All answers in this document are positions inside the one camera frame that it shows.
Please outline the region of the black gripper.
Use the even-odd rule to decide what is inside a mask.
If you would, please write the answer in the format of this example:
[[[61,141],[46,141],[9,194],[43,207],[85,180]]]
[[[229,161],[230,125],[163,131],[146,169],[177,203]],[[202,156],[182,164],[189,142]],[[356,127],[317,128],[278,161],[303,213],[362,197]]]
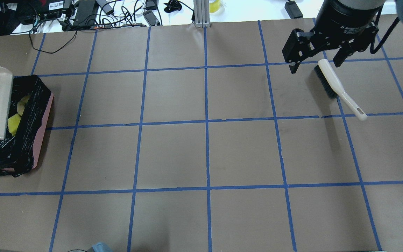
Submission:
[[[335,50],[335,67],[356,52],[365,51],[379,31],[374,22],[382,10],[382,0],[325,0],[320,7],[314,27],[310,31],[296,28],[291,31],[282,55],[295,74],[304,60]]]

